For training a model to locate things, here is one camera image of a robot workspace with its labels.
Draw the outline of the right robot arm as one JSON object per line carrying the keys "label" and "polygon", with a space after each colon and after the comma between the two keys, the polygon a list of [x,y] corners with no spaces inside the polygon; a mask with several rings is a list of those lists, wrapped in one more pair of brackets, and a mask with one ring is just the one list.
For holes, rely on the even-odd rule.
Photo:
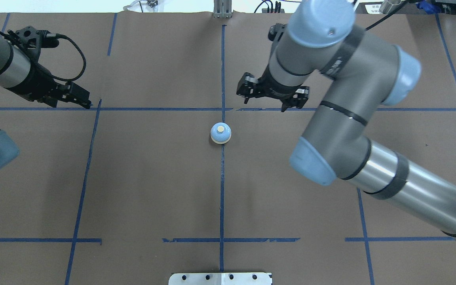
{"label": "right robot arm", "polygon": [[287,24],[268,31],[268,64],[246,72],[236,94],[281,101],[281,111],[309,99],[305,80],[317,70],[332,84],[290,157],[301,175],[321,185],[341,179],[369,196],[440,229],[456,241],[456,185],[365,137],[379,105],[402,101],[419,80],[420,62],[355,23],[346,0],[304,0]]}

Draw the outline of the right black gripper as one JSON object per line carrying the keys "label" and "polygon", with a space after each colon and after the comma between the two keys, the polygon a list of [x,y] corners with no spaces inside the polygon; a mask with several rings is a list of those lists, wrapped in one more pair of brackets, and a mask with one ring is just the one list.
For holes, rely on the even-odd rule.
{"label": "right black gripper", "polygon": [[249,99],[268,97],[281,101],[281,112],[289,108],[301,109],[307,103],[310,95],[308,86],[284,86],[273,79],[269,73],[264,73],[259,79],[245,72],[237,84],[236,94],[244,97],[244,103]]}

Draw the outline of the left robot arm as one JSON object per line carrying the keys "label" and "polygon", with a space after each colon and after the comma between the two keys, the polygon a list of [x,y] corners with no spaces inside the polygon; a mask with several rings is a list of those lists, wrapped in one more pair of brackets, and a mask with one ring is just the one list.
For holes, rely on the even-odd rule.
{"label": "left robot arm", "polygon": [[[59,40],[68,40],[77,51],[80,47],[68,36],[24,27],[17,31],[0,31],[0,87],[30,102],[44,103],[56,108],[59,101],[74,103],[82,108],[91,108],[90,93],[76,83],[85,72],[86,58],[78,76],[64,79],[54,76],[39,63],[44,48],[56,48]],[[0,128],[0,169],[19,155],[19,148]]]}

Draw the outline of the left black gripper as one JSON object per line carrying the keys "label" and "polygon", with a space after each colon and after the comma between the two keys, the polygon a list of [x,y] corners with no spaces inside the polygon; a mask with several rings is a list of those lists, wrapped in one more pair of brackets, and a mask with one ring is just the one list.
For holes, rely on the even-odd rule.
{"label": "left black gripper", "polygon": [[29,101],[38,101],[45,103],[53,108],[57,107],[58,101],[74,103],[82,108],[91,108],[89,100],[90,92],[74,82],[60,84],[54,81],[49,74],[39,70],[37,67],[31,67],[33,71],[27,87],[27,99]]}

